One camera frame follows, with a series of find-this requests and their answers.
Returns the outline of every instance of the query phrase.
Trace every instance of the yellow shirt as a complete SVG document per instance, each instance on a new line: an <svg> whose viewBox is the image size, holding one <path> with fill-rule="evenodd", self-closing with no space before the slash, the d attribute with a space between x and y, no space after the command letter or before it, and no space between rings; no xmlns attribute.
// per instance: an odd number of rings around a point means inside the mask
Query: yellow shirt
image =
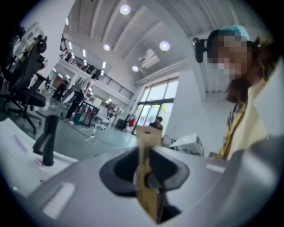
<svg viewBox="0 0 284 227"><path fill-rule="evenodd" d="M260 119L254 105L253 100L260 93L261 89L265 86L265 81L262 79L256 85L248 89L248 102L245 113L235 129L228 160L231 159L235 151L247 149L251 144L256 141L262 140L267 136L264 123Z"/></svg>

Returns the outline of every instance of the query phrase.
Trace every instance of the railing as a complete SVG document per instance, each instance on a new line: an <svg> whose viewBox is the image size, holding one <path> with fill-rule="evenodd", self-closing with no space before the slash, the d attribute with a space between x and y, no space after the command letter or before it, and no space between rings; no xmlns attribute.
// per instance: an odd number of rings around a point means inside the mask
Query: railing
<svg viewBox="0 0 284 227"><path fill-rule="evenodd" d="M78 67L79 69L87 72L90 75L93 75L98 69L94 68L92 71L90 71L90 67L91 65L87 63L87 65L84 64L84 61L76 56L71 57L71 54L69 52L67 52L67 50L63 50L60 52L60 57L61 59L67 61L68 63ZM115 80L113 80L112 78L108 77L106 74L103 74L103 76L99 77L99 80L108 85L109 87L111 87L113 90L119 92L121 95L123 95L124 97L131 99L133 96L133 93L131 91L129 91L128 89L126 89L125 87L123 87L122 85L120 85L119 83L117 83Z"/></svg>

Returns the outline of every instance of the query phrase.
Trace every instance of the ceiling light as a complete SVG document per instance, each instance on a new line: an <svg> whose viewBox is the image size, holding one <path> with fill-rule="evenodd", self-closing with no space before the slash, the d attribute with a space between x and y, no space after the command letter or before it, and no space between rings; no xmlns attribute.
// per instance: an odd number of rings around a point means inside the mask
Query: ceiling light
<svg viewBox="0 0 284 227"><path fill-rule="evenodd" d="M123 15L127 15L130 13L130 6L129 5L123 5L122 7L120 7L120 13Z"/></svg>
<svg viewBox="0 0 284 227"><path fill-rule="evenodd" d="M132 70L133 70L134 72L138 72L138 71L139 71L139 69L138 69L137 66L132 66Z"/></svg>
<svg viewBox="0 0 284 227"><path fill-rule="evenodd" d="M104 45L103 45L103 48L104 48L106 51L109 51L109 50L110 50L110 46L107 45L107 44L104 44Z"/></svg>
<svg viewBox="0 0 284 227"><path fill-rule="evenodd" d="M160 43L160 49L162 51L168 51L170 49L170 44L166 41Z"/></svg>

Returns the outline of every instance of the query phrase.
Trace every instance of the red object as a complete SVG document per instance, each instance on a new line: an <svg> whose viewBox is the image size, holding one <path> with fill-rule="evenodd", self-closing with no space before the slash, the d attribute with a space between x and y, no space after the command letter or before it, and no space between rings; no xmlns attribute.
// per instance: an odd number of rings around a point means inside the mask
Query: red object
<svg viewBox="0 0 284 227"><path fill-rule="evenodd" d="M133 127L134 126L134 118L132 120L130 120L129 122L129 127Z"/></svg>

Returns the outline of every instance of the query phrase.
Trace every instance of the floor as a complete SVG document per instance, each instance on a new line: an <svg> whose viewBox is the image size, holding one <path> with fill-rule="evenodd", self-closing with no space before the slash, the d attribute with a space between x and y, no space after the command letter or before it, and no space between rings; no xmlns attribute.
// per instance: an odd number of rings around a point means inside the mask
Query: floor
<svg viewBox="0 0 284 227"><path fill-rule="evenodd" d="M54 103L49 103L50 97L47 97L47 105L54 106ZM0 107L4 99L0 98ZM8 107L15 108L14 104L7 105ZM59 107L45 107L44 110L49 113L59 113ZM31 112L33 115L39 116L35 111ZM0 110L0 121L5 120L7 117L13 118L14 114L8 116L6 113L2 113ZM37 133L34 135L32 133L32 127L29 123L23 119L16 121L15 123L19 126L27 135L34 138L35 140L42 134L44 129L45 119L42 118L42 125L38 125L38 120L32 120L37 127ZM123 132L121 130L116 129L115 127L107 128L106 130L96 129L95 135L96 138L93 139L95 145L93 145L92 141L89 140L85 142L89 135L93 134L93 130L82 131L79 130L82 128L88 129L88 127L83 125L70 125L65 122L63 119L60 119L57 126L56 131L56 140L55 140L55 151L61 153L63 155L82 160L89 158L93 155L103 154L108 152L115 152L117 150L123 148L135 147L137 145L136 136Z"/></svg>

